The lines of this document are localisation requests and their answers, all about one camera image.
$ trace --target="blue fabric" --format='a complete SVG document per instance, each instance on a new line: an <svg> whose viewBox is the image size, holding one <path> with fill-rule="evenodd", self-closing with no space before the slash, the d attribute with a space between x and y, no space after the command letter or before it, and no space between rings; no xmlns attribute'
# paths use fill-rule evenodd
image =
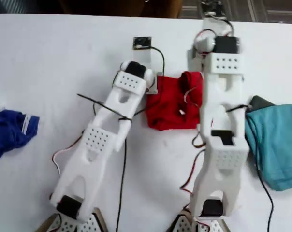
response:
<svg viewBox="0 0 292 232"><path fill-rule="evenodd" d="M0 112L0 158L4 152L23 147L37 134L39 118L30 118L26 134L22 132L26 115L13 110Z"/></svg>
<svg viewBox="0 0 292 232"><path fill-rule="evenodd" d="M292 105L270 106L248 113L246 118L246 136L263 179L273 190L291 189Z"/></svg>

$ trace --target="white cable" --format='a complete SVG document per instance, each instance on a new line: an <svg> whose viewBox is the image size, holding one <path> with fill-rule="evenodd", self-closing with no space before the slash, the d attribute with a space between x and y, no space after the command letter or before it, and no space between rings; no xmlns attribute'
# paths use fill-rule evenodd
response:
<svg viewBox="0 0 292 232"><path fill-rule="evenodd" d="M56 166L59 176L61 175L61 171L60 171L60 167L59 167L59 165L57 164L57 162L56 162L56 160L55 160L56 156L59 155L59 154L62 153L62 152L65 152L65 151L69 151L69 150L71 150L71 149L74 147L74 145L77 144L77 142L78 142L81 138L82 138L82 135L81 135L81 136L80 136L80 137L79 137L79 138L78 138L78 139L77 139L72 145L70 145L69 147L67 147L67 148L65 148L65 149L63 149L63 150L56 151L56 152L53 154L53 156L52 156L52 162L53 162L54 165Z"/></svg>

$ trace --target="white tabletop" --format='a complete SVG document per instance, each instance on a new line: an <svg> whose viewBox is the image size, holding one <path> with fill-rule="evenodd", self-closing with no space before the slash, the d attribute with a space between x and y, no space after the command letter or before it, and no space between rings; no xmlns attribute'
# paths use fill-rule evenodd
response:
<svg viewBox="0 0 292 232"><path fill-rule="evenodd" d="M275 104L292 103L292 25L234 26L246 59L244 99L257 94ZM38 135L0 159L0 231L34 231L54 212L48 197L58 174L51 155L70 145L93 117L91 103L76 93L104 101L120 63L132 59L134 36L152 36L152 45L165 55L166 75L179 76L188 69L186 51L201 28L200 20L0 15L0 99L8 109L41 118ZM161 66L160 55L152 51L152 67L160 71ZM134 119L121 232L165 231L188 202L178 187L197 153L194 135L194 130L149 129L144 115ZM116 227L122 164L123 151L111 156L98 194L110 231ZM248 165L241 178L237 207L227 223L232 231L266 231L270 202ZM271 231L292 231L292 189L271 195Z"/></svg>

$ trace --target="white plastic bracket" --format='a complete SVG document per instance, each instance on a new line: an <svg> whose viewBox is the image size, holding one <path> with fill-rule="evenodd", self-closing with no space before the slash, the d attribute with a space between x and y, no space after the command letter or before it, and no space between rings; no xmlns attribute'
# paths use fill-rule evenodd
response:
<svg viewBox="0 0 292 232"><path fill-rule="evenodd" d="M121 66L122 70L118 72L104 105L132 119L146 91L147 82L152 82L154 74L152 70L146 70L144 78L134 76L123 71L128 64L126 62ZM126 94L128 99L121 103L123 94ZM98 110L93 121L88 124L75 153L68 160L50 200L51 204L57 207L62 197L69 195L68 187L78 182L82 186L73 189L74 196L70 197L83 199L79 211L76 212L80 222L86 222L96 205L96 194L102 182L106 163L113 151L120 150L131 128L130 120L120 120L117 133L103 129L103 123L113 114L104 107Z"/></svg>
<svg viewBox="0 0 292 232"><path fill-rule="evenodd" d="M240 171L249 147L245 140L245 110L228 113L231 120L233 145L224 145L220 137L211 135L214 114L221 105L226 109L243 104L243 61L240 54L210 53L205 59L203 104L200 109L201 137L206 142L202 169L190 199L193 216L199 218L205 200L215 191L222 191L223 216L229 216L240 190ZM219 87L219 78L227 79L227 89Z"/></svg>
<svg viewBox="0 0 292 232"><path fill-rule="evenodd" d="M61 214L57 215L55 220L49 226L47 232L105 232L100 227L100 223L97 221L93 214L90 215L88 220L80 224L72 218Z"/></svg>

